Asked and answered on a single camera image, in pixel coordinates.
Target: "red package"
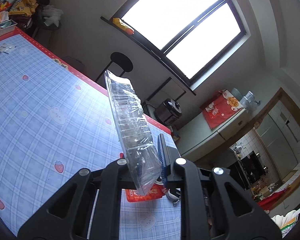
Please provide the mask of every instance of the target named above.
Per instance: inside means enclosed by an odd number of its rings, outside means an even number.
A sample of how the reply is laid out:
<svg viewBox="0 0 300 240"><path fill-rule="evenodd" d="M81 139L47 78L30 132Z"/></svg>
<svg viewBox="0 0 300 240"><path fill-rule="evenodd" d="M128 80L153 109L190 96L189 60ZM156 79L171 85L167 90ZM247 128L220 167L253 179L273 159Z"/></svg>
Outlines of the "red package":
<svg viewBox="0 0 300 240"><path fill-rule="evenodd" d="M221 95L201 110L208 125L213 129L240 111L242 107L228 90L224 90Z"/></svg>
<svg viewBox="0 0 300 240"><path fill-rule="evenodd" d="M126 196L128 202L139 202L162 198L166 193L166 188L163 185L153 184L149 193L145 196L141 196L138 191L134 189L126 189Z"/></svg>

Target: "door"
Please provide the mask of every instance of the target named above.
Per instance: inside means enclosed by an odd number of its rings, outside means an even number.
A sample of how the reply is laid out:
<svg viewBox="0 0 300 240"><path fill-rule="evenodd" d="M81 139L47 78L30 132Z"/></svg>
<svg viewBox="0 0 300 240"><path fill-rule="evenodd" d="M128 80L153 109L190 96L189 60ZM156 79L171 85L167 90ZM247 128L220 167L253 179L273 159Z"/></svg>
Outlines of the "door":
<svg viewBox="0 0 300 240"><path fill-rule="evenodd" d="M298 164L286 138L269 114L265 116L256 132L266 145L283 179Z"/></svg>

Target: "black window frame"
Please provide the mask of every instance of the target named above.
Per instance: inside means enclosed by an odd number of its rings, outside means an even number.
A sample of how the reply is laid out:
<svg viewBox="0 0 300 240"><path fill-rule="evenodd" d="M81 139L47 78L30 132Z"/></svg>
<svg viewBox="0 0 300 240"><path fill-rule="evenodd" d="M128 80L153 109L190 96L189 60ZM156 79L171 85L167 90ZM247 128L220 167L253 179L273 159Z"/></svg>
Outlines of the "black window frame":
<svg viewBox="0 0 300 240"><path fill-rule="evenodd" d="M127 0L111 17L113 18L122 17L138 2L139 0ZM240 28L240 33L232 39L215 57L213 57L205 66L203 66L192 78L188 78L168 57L166 56L179 42L181 42L191 31L193 31L202 21L208 18L213 12L219 9L222 5L228 4L230 7L237 24ZM159 60L162 65L167 68L172 74L182 80L187 86L191 86L195 81L197 81L205 72L207 72L224 54L226 54L245 34L245 28L239 17L239 14L232 3L231 0L218 0L208 9L206 9L202 14L200 14L196 19L189 23L183 30L181 30L174 38L172 38L168 44L166 44L162 49L157 48L152 44L147 38L145 38L138 30L134 29L133 39L138 45L143 49L147 50L153 57Z"/></svg>

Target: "blue plaid tablecloth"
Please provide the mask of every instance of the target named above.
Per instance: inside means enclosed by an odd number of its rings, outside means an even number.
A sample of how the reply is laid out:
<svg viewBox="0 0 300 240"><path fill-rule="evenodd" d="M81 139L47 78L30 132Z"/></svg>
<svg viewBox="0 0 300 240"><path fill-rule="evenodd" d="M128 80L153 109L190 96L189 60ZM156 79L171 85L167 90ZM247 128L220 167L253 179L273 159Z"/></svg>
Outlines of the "blue plaid tablecloth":
<svg viewBox="0 0 300 240"><path fill-rule="evenodd" d="M21 35L0 52L0 217L23 223L80 168L102 169L122 152L109 99ZM149 124L154 143L163 133ZM120 239L180 239L180 206L129 203L122 194Z"/></svg>

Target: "red cloth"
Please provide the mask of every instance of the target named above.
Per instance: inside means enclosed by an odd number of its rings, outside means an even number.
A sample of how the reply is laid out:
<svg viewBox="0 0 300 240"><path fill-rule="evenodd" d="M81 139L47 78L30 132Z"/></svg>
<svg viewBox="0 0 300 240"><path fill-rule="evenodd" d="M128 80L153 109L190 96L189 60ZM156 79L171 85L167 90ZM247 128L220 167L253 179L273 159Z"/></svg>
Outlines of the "red cloth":
<svg viewBox="0 0 300 240"><path fill-rule="evenodd" d="M211 101L207 107L201 108L203 116L211 129L222 124L241 109L242 105L228 90L224 90L223 93L214 101Z"/></svg>
<svg viewBox="0 0 300 240"><path fill-rule="evenodd" d="M270 210L272 205L277 202L277 200L287 191L287 189L284 189L279 192L273 193L271 196L266 197L265 199L261 200L258 202L258 205L263 209L263 210Z"/></svg>

